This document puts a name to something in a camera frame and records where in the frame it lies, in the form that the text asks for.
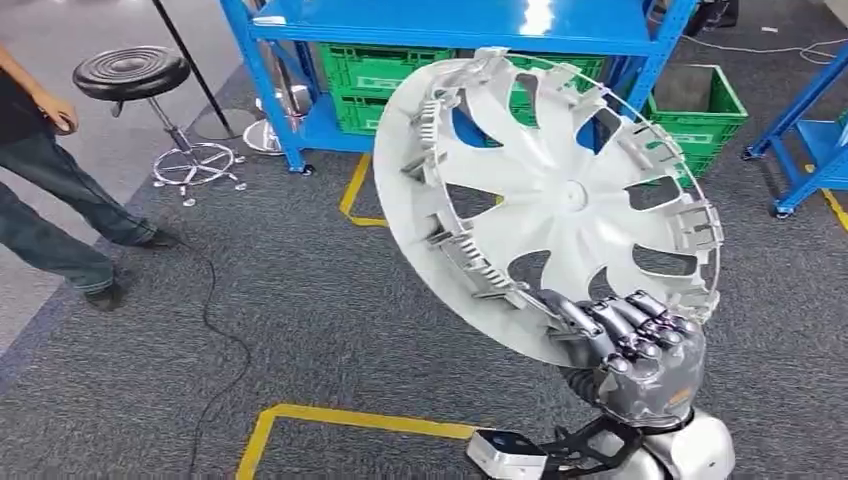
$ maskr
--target floor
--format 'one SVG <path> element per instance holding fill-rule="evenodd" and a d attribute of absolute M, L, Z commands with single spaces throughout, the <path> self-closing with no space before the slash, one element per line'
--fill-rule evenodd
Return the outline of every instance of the floor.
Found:
<path fill-rule="evenodd" d="M 218 90 L 240 63 L 238 48 L 217 7 L 200 0 L 165 0 L 195 60 Z M 110 105 L 83 95 L 71 72 L 83 59 L 103 50 L 135 45 L 175 48 L 152 2 L 139 0 L 6 0 L 0 2 L 0 43 L 50 91 L 77 108 L 80 130 L 62 144 L 112 195 L 125 202 L 144 183 L 150 163 L 169 148 L 170 139 L 150 109 L 128 105 L 119 119 Z M 61 55 L 57 55 L 61 45 Z M 176 122 L 188 124 L 206 105 L 192 79 L 163 95 L 162 107 Z M 24 180 L 0 170 L 0 182 L 69 233 L 94 242 L 97 234 L 73 210 Z M 0 247 L 0 355 L 61 283 L 29 268 Z"/>
<path fill-rule="evenodd" d="M 744 5 L 739 27 L 704 39 L 775 48 L 846 36 L 818 6 Z M 764 26 L 780 32 L 763 33 Z M 838 446 L 848 444 L 848 422 L 838 392 L 848 391 L 848 234 L 818 194 L 788 221 L 769 217 L 769 199 L 781 186 L 774 162 L 737 159 L 818 67 L 791 53 L 752 56 L 691 44 L 681 45 L 675 61 L 720 64 L 751 114 L 704 179 L 727 243 L 698 404 L 730 426 L 740 478 L 843 478 L 848 461 Z M 249 105 L 243 71 L 219 98 Z M 814 114 L 832 118 L 846 104 L 843 83 Z M 134 158 L 145 163 L 151 155 Z M 549 438 L 554 423 L 591 418 L 555 368 L 500 347 L 441 305 L 387 230 L 355 227 L 338 212 L 355 155 L 312 152 L 309 161 L 317 174 L 300 177 L 286 174 L 278 159 L 251 156 L 238 169 L 246 191 L 215 184 L 198 190 L 190 209 L 149 182 L 129 199 L 130 208 L 211 257 L 217 288 L 209 319 L 250 349 L 244 378 L 202 424 L 198 472 L 233 474 L 259 412 L 279 403 L 498 426 L 539 439 Z M 372 183 L 355 209 L 379 214 Z M 126 305 L 93 313 L 60 287 L 0 359 L 4 474 L 185 472 L 201 410 L 245 367 L 244 352 L 201 323 L 209 286 L 202 259 L 184 249 L 97 245 L 120 265 Z M 462 448 L 278 419 L 257 471 L 475 476 Z"/>

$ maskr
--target man's hand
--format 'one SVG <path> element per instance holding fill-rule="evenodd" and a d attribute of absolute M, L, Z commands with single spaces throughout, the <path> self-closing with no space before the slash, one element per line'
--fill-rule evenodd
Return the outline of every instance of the man's hand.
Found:
<path fill-rule="evenodd" d="M 46 92 L 37 93 L 32 96 L 32 99 L 61 130 L 72 132 L 77 129 L 79 120 L 73 105 Z"/>

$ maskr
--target hubcap center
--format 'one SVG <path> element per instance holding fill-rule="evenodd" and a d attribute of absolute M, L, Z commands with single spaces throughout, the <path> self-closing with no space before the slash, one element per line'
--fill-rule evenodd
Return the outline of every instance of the hubcap center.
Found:
<path fill-rule="evenodd" d="M 580 182 L 568 180 L 559 186 L 559 203 L 567 212 L 579 212 L 586 208 L 589 198 Z"/>

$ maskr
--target yellow line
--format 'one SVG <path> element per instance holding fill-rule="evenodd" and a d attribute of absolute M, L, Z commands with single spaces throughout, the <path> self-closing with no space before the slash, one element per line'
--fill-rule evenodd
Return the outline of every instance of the yellow line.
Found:
<path fill-rule="evenodd" d="M 236 480 L 251 480 L 256 474 L 256 468 L 259 466 L 259 461 L 262 460 L 262 452 L 265 451 L 265 444 L 268 443 L 273 425 L 274 414 L 270 412 L 270 409 L 259 414 L 256 427 L 253 428 L 253 434 L 250 435 L 250 440 L 247 442 L 247 447 L 245 447 L 241 462 L 239 462 Z"/>
<path fill-rule="evenodd" d="M 416 433 L 431 437 L 467 440 L 475 430 L 482 427 L 459 423 L 439 423 L 420 418 L 390 417 L 373 413 L 351 412 L 332 408 L 306 407 L 281 403 L 264 410 L 256 420 L 256 426 L 247 442 L 236 471 L 236 480 L 252 480 L 262 459 L 262 452 L 271 435 L 271 427 L 276 417 L 294 418 L 313 422 L 348 425 L 352 427 L 376 428 L 392 432 Z"/>
<path fill-rule="evenodd" d="M 339 211 L 358 227 L 387 227 L 389 224 L 384 218 L 357 217 L 350 213 L 353 209 L 353 202 L 356 201 L 356 196 L 359 194 L 362 184 L 365 183 L 365 175 L 368 174 L 368 164 L 370 163 L 370 154 L 363 153 L 359 157 L 359 163 L 356 164 L 356 169 L 353 171 L 350 183 L 348 183 L 342 195 L 342 201 L 339 203 Z"/>
<path fill-rule="evenodd" d="M 804 168 L 807 169 L 808 172 L 813 172 L 816 167 L 812 165 L 805 165 Z M 828 205 L 833 210 L 833 213 L 836 214 L 836 219 L 839 220 L 839 223 L 842 224 L 842 228 L 848 232 L 848 212 L 842 208 L 842 205 L 839 204 L 839 201 L 836 199 L 836 195 L 830 191 L 828 188 L 822 188 L 822 195 L 824 195 L 824 199 L 827 200 Z"/>
<path fill-rule="evenodd" d="M 478 427 L 458 423 L 439 423 L 420 418 L 390 417 L 373 413 L 350 412 L 332 408 L 280 404 L 270 409 L 275 417 L 296 418 L 353 427 L 377 428 L 393 432 L 417 433 L 431 437 L 466 440 Z"/>

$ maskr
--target black shirt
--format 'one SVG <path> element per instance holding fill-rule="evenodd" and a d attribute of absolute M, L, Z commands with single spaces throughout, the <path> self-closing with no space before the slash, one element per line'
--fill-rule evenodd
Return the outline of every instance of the black shirt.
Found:
<path fill-rule="evenodd" d="M 48 125 L 29 93 L 0 68 L 0 145 L 43 132 Z"/>

